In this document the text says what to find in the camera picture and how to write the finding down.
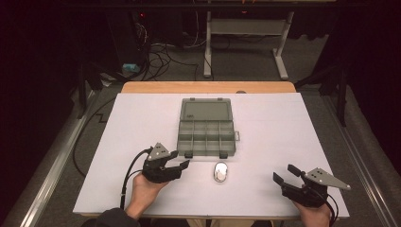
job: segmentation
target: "cable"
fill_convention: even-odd
[[[197,11],[195,11],[195,15],[196,15],[196,17],[197,17],[197,37],[195,38],[194,43],[193,43],[192,45],[188,46],[188,47],[194,46],[194,45],[197,43],[197,41],[198,41],[198,36],[199,36],[199,33],[200,33],[200,22],[199,22],[198,12],[197,12]]]
[[[98,112],[105,107],[107,104],[109,104],[110,102],[112,102],[113,100],[115,100],[115,97],[110,99],[109,101],[107,101],[106,103],[104,103],[103,105],[101,105],[90,117],[89,119],[85,122],[85,125],[83,125],[82,129],[79,132],[79,135],[77,137],[77,140],[74,144],[73,147],[73,163],[74,163],[74,167],[76,168],[76,170],[78,171],[78,173],[85,178],[86,174],[83,173],[83,171],[79,168],[78,164],[77,164],[77,160],[76,160],[76,150],[77,150],[77,144],[79,142],[80,137],[82,136],[83,132],[85,131],[86,127],[88,126],[89,122],[92,120],[92,118],[94,118],[95,115],[98,115]]]
[[[231,39],[237,40],[237,41],[241,41],[244,43],[259,43],[261,41],[263,41],[266,38],[280,38],[280,35],[264,35],[264,36],[249,36],[249,35],[243,35],[243,36],[238,36],[238,35],[228,35],[228,37],[230,37]],[[258,38],[258,40],[256,41],[250,41],[250,40],[245,40],[246,39],[256,39]]]
[[[131,174],[130,174],[130,176],[128,176],[128,179],[133,175],[133,174],[135,174],[135,173],[137,173],[137,172],[140,172],[140,171],[142,171],[142,169],[139,169],[139,170],[136,170],[136,171],[133,171]]]
[[[194,48],[194,47],[202,46],[204,44],[206,44],[206,40],[202,41],[200,44],[188,45],[188,46],[184,46],[183,48]]]
[[[133,174],[131,174],[131,169],[133,167],[133,165],[135,164],[136,160],[138,160],[138,158],[145,153],[150,153],[150,151],[152,150],[152,148],[149,149],[144,149],[141,152],[139,152],[136,157],[132,160],[130,167],[127,170],[127,174],[124,178],[124,183],[123,183],[123,187],[121,188],[121,201],[120,201],[120,208],[124,209],[125,206],[125,196],[126,196],[126,191],[127,191],[127,182],[128,179],[130,178],[130,176]]]
[[[330,196],[330,194],[327,194],[327,195],[331,198],[331,200],[332,200],[332,201],[334,202],[334,204],[336,205],[337,212],[336,212],[336,217],[334,218],[334,221],[336,221],[337,218],[339,217],[339,206],[337,205],[336,200],[334,200],[334,198],[333,198],[332,196]]]
[[[170,46],[169,44],[166,44],[166,43],[164,43],[164,44],[152,44],[151,46],[153,46],[153,47],[155,47],[155,46],[161,46],[162,47],[162,49],[161,50],[159,50],[159,51],[156,51],[156,52],[149,52],[149,54],[153,54],[153,55],[155,55],[157,58],[155,58],[155,59],[153,59],[153,60],[151,60],[151,61],[149,61],[150,62],[150,66],[151,67],[154,67],[154,68],[156,68],[156,67],[158,67],[158,70],[157,70],[157,72],[156,73],[151,73],[151,72],[149,72],[152,76],[150,77],[150,78],[148,78],[148,79],[145,79],[145,77],[143,77],[142,78],[142,80],[144,80],[144,81],[149,81],[149,80],[152,80],[152,79],[154,79],[154,80],[157,80],[156,78],[158,78],[158,77],[160,77],[162,74],[164,74],[167,70],[168,70],[168,68],[169,68],[169,65],[170,65],[170,63],[173,61],[173,62],[176,62],[176,63],[178,63],[178,64],[182,64],[182,65],[188,65],[188,66],[195,66],[195,71],[194,71],[194,80],[196,80],[196,75],[197,75],[197,71],[198,71],[198,67],[199,67],[199,65],[198,64],[195,64],[195,63],[184,63],[184,62],[180,62],[180,61],[176,61],[176,60],[174,60],[169,54],[168,54],[168,46]],[[160,65],[151,65],[154,61],[160,61]]]
[[[149,72],[149,68],[150,68],[149,56],[147,55],[146,58],[147,58],[147,63],[148,63],[148,69],[147,69],[147,71],[145,71],[144,76],[142,76],[141,81],[144,81],[145,77],[147,76],[147,74]]]
[[[310,189],[310,191],[312,191],[314,194],[316,194],[319,198],[321,198],[321,199],[324,201],[324,203],[328,206],[328,208],[330,209],[331,217],[330,217],[329,226],[330,226],[330,227],[333,226],[333,225],[334,225],[334,222],[335,222],[336,219],[337,219],[337,216],[336,216],[336,213],[334,213],[333,207],[332,207],[331,204],[327,201],[327,199],[325,199],[318,191],[316,191],[315,189],[310,188],[310,187],[309,187],[309,189]],[[336,203],[336,202],[335,202],[335,204],[336,204],[336,207],[337,207],[337,214],[338,214],[338,212],[339,212],[339,207],[337,206],[337,203]]]
[[[148,58],[145,58],[145,60],[142,62],[142,64],[139,65],[139,72],[137,73],[132,73],[131,75],[128,76],[128,79],[132,80],[134,78],[137,78],[139,76],[141,76],[143,73],[147,73],[148,69],[149,69],[149,62],[148,62]]]
[[[210,67],[210,76],[212,77],[212,81],[215,81],[215,75],[213,74],[213,69],[212,69],[212,65],[210,65],[209,61],[206,59],[206,56],[203,55],[204,60],[206,61],[206,63],[209,65]]]
[[[219,35],[219,37],[223,37],[227,39],[227,46],[225,46],[224,48],[219,48],[219,47],[213,47],[212,45],[210,45],[210,48],[212,49],[216,49],[216,50],[228,50],[230,48],[231,45],[231,41],[230,38],[226,35]]]
[[[142,31],[145,31],[144,32],[144,34],[143,34],[143,36],[144,36],[144,41],[142,41],[142,45],[138,48],[138,50],[139,51],[141,51],[141,49],[142,49],[142,47],[147,43],[147,40],[148,40],[148,32],[147,32],[147,29],[144,27],[144,26],[142,26],[141,24],[139,24],[139,23],[135,23],[135,27],[137,27],[137,26],[139,26],[139,28],[140,28],[140,33],[138,34],[138,39],[139,40],[141,40],[141,37],[142,37]]]

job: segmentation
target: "white computer mouse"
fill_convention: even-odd
[[[219,162],[215,166],[215,181],[222,183],[227,179],[228,167],[225,163]]]

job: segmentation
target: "table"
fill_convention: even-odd
[[[313,0],[314,2],[326,3],[336,0]],[[288,0],[257,0],[257,2],[290,2]],[[310,2],[310,0],[298,0],[297,2]],[[272,54],[282,80],[288,80],[286,67],[281,54],[286,43],[289,28],[291,27],[293,11],[289,11],[287,19],[280,20],[254,20],[254,19],[218,19],[212,18],[211,11],[207,12],[206,18],[206,47],[204,52],[203,75],[206,78],[212,76],[212,34],[248,34],[248,35],[279,35],[281,37],[277,48],[272,49]]]
[[[248,94],[233,94],[237,91]],[[328,172],[331,169],[301,95],[289,82],[127,83],[114,103],[74,212],[98,215],[117,207],[134,156],[157,142],[175,149],[181,100],[189,96],[222,96],[232,101],[235,130],[241,140],[235,156],[224,160],[228,178],[224,183],[213,179],[218,157],[194,157],[182,177],[162,190],[143,217],[298,218],[298,210],[273,182],[272,172],[301,186],[301,179],[287,171],[288,164],[305,171],[316,166]],[[144,159],[132,170],[141,168]],[[183,160],[178,157],[169,164],[176,166]],[[339,190],[329,188],[329,193],[339,204],[339,217],[349,217]]]

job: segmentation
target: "white metal stand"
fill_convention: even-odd
[[[213,19],[210,11],[207,12],[206,49],[204,54],[203,75],[212,76],[212,50],[210,48],[212,34],[250,34],[250,35],[280,35],[278,48],[272,49],[274,59],[282,80],[288,80],[286,67],[281,54],[286,43],[289,28],[294,12],[290,12],[286,20],[238,20]]]

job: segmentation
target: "hand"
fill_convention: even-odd
[[[152,183],[142,173],[139,173],[132,181],[132,197],[126,212],[134,219],[139,219],[148,207],[156,200],[160,190],[168,183]]]
[[[330,224],[330,209],[326,204],[319,208],[304,207],[293,201],[301,214],[301,221],[305,227],[328,227]]]

